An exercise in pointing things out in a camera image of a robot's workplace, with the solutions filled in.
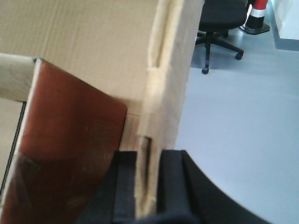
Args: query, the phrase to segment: cone base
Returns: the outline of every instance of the cone base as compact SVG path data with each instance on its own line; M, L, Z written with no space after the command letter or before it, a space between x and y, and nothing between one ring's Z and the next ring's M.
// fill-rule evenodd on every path
M239 28L243 30L246 34L250 34L250 35L257 35L257 34L262 34L270 31L270 26L267 25L266 23L263 24L263 27L261 29L250 29L245 25L240 26Z

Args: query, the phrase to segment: chair base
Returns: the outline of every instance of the chair base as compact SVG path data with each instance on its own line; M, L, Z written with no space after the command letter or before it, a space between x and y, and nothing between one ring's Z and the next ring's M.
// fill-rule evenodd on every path
M241 60L243 57L244 50L237 48L236 46L234 46L230 43L227 43L223 40L218 39L218 37L220 37L220 36L223 36L225 38L228 37L228 31L226 31L224 33L206 32L206 35L198 33L197 36L199 37L199 39L195 42L195 45L204 43L206 46L206 65L202 69L202 73L205 75L209 72L211 44L216 44L223 48L237 52L237 54L235 56L235 58L237 60Z

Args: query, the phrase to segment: cardboard flap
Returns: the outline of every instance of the cardboard flap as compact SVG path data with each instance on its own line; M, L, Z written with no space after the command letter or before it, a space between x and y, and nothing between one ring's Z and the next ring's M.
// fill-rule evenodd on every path
M174 148L202 5L202 1L160 0L157 7L138 127L138 217L155 213L159 157L162 149Z

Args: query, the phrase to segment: white wall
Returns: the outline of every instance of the white wall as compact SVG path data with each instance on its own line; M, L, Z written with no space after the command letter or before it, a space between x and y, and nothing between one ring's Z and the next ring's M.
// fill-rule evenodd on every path
M299 40L299 1L271 0L280 38Z

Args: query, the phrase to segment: red and white traffic cone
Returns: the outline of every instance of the red and white traffic cone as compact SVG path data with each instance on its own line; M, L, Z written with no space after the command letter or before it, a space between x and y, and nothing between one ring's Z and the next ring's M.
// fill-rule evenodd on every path
M263 22L265 18L267 0L256 0L251 9L250 15L241 29L251 35L268 32L270 26Z

